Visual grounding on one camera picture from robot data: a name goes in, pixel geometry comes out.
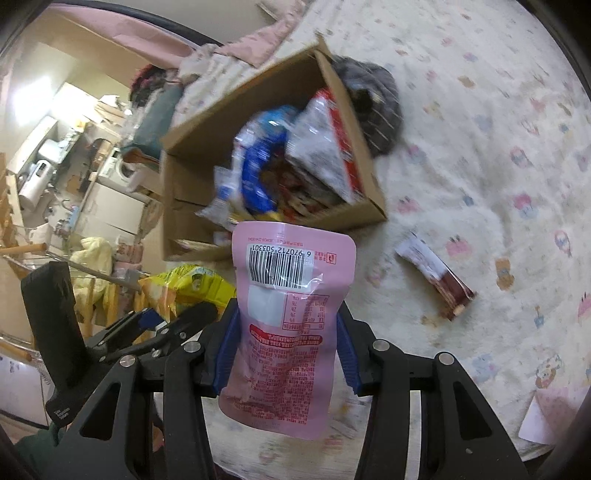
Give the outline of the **yellow cloth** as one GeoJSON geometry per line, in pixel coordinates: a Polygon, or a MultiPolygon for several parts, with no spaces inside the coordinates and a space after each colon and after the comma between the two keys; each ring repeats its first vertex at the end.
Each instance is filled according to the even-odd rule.
{"type": "MultiPolygon", "coordinates": [[[[85,237],[80,241],[81,248],[73,252],[70,260],[90,270],[103,275],[110,275],[113,266],[113,250],[109,242],[102,237],[85,237]]],[[[70,268],[73,293],[76,301],[76,308],[81,310],[89,298],[89,287],[91,280],[95,280],[92,303],[96,303],[103,296],[109,282],[94,277],[84,271],[70,268]]]]}

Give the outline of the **pink curtain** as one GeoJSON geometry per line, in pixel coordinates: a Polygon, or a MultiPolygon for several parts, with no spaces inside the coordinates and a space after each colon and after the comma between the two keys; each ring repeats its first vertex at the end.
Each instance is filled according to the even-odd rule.
{"type": "Polygon", "coordinates": [[[161,67],[178,66],[201,46],[221,46],[173,20],[123,4],[56,1],[48,9],[161,67]]]}

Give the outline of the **orange brown snack packet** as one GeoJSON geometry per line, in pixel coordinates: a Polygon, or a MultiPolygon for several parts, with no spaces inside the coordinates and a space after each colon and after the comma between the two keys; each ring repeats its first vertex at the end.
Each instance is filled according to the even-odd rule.
{"type": "Polygon", "coordinates": [[[276,159],[266,168],[263,183],[276,200],[281,217],[291,223],[339,206],[344,201],[307,171],[297,171],[289,162],[276,159]]]}

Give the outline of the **brown cardboard box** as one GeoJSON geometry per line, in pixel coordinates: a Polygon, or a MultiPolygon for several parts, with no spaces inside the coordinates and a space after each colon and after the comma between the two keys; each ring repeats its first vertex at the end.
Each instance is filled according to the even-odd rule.
{"type": "Polygon", "coordinates": [[[370,149],[318,39],[172,128],[163,146],[163,256],[228,257],[245,220],[345,231],[387,219],[370,149]]]}

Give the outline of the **silver white snack bag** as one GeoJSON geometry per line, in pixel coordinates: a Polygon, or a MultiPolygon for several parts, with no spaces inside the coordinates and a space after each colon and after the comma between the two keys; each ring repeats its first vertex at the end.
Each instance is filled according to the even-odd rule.
{"type": "Polygon", "coordinates": [[[238,179],[231,169],[215,166],[213,170],[214,198],[195,215],[232,232],[242,218],[238,213],[238,179]]]}

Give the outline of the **yellow chip bag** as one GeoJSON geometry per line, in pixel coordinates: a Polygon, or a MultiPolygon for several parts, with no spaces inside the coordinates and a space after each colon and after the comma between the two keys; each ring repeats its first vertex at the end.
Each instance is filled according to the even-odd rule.
{"type": "Polygon", "coordinates": [[[139,280],[149,306],[165,321],[175,320],[188,308],[202,302],[214,304],[222,314],[236,289],[213,270],[183,264],[139,280]]]}

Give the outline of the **blue white snack bag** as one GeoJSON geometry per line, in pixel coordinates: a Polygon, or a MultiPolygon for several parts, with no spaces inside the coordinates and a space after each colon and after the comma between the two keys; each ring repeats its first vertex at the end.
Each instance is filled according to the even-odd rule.
{"type": "Polygon", "coordinates": [[[281,105],[256,112],[233,139],[232,171],[238,179],[238,207],[256,216],[276,219],[279,208],[263,184],[263,173],[276,157],[283,157],[287,136],[300,110],[281,105]]]}

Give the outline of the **pile of clothes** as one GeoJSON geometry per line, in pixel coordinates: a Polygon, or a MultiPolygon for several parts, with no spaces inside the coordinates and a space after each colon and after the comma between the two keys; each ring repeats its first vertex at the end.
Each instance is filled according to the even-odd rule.
{"type": "Polygon", "coordinates": [[[184,86],[175,68],[162,69],[148,64],[139,70],[131,82],[129,102],[132,109],[145,107],[153,95],[170,91],[171,97],[178,102],[183,95],[184,86]]]}

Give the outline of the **pink blanket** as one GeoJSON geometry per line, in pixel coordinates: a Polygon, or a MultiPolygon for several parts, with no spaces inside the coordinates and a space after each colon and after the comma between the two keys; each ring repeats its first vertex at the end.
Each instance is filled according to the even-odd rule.
{"type": "Polygon", "coordinates": [[[226,45],[205,44],[198,47],[180,62],[178,75],[204,75],[214,54],[232,57],[259,68],[300,24],[308,9],[308,1],[259,1],[257,5],[273,18],[273,24],[226,45]]]}

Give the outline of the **teal orange bedding bundle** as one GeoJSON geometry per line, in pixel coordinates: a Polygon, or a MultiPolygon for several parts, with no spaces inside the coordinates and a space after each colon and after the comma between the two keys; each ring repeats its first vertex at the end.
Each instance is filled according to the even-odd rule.
{"type": "Polygon", "coordinates": [[[184,93],[181,83],[169,83],[154,91],[144,107],[125,120],[118,144],[122,160],[159,169],[161,138],[168,132],[176,105],[184,93]]]}

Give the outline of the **white water heater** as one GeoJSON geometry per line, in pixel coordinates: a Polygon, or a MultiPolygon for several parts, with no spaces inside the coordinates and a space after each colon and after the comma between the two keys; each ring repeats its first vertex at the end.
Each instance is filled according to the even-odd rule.
{"type": "Polygon", "coordinates": [[[53,165],[46,160],[39,160],[35,168],[19,191],[20,206],[27,211],[34,211],[53,175],[53,165]]]}

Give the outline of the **white kitchen cabinet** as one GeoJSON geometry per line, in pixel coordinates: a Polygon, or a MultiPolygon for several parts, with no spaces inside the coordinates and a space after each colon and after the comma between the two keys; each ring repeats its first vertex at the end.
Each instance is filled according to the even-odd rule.
{"type": "Polygon", "coordinates": [[[86,196],[74,232],[83,238],[102,237],[115,243],[140,231],[145,203],[95,183],[86,196]]]}

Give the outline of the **brown chocolate bar wrapper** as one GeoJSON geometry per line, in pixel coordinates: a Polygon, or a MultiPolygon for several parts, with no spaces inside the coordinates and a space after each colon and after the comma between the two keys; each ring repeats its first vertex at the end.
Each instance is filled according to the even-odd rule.
{"type": "Polygon", "coordinates": [[[455,272],[415,233],[408,235],[394,249],[411,263],[443,298],[446,309],[442,316],[452,321],[461,315],[477,297],[455,272]]]}

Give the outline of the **wooden drying rack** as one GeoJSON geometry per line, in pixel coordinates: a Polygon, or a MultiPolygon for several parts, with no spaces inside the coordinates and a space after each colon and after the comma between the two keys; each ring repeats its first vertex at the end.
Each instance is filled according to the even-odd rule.
{"type": "Polygon", "coordinates": [[[75,368],[92,361],[86,341],[95,333],[96,282],[106,284],[105,324],[117,319],[120,292],[145,307],[147,301],[136,281],[106,275],[80,262],[57,255],[45,243],[1,248],[1,258],[16,270],[33,334],[34,349],[45,366],[75,368]]]}

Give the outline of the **white washing machine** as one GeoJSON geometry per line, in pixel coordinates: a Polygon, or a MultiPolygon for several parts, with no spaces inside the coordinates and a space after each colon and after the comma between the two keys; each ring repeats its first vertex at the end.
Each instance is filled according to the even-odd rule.
{"type": "Polygon", "coordinates": [[[119,192],[131,192],[131,180],[135,170],[126,164],[118,148],[113,148],[102,161],[97,171],[96,181],[119,192]]]}

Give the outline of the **pink snack pouch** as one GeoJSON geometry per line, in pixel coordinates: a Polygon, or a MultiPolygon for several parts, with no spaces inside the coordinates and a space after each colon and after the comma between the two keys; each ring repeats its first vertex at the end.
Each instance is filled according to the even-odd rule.
{"type": "Polygon", "coordinates": [[[328,423],[356,244],[331,231],[245,221],[231,247],[240,342],[219,407],[252,428],[317,439],[328,423]]]}

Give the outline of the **dark striped cloth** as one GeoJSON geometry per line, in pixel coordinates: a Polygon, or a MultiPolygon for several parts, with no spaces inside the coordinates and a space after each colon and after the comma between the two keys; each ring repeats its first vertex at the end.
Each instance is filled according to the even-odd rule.
{"type": "Polygon", "coordinates": [[[346,87],[373,158],[389,154],[396,144],[403,113],[393,75],[385,67],[335,56],[332,69],[346,87]]]}

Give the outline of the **white patterned bed quilt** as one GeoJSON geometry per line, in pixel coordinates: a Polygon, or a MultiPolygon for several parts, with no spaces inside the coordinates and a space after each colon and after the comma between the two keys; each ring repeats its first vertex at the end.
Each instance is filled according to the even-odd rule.
{"type": "Polygon", "coordinates": [[[355,234],[349,306],[405,351],[456,354],[516,437],[536,393],[590,380],[587,93],[518,1],[317,1],[276,57],[315,34],[401,95],[375,163],[388,218],[355,234]],[[411,233],[477,292],[452,321],[394,251],[411,233]]]}

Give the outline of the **white red-edged snack bag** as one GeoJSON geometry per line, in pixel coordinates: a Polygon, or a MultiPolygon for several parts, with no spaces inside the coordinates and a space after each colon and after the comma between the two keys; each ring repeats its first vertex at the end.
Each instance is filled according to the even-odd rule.
{"type": "Polygon", "coordinates": [[[318,90],[288,129],[286,156],[315,189],[328,189],[347,204],[363,198],[353,147],[329,88],[318,90]]]}

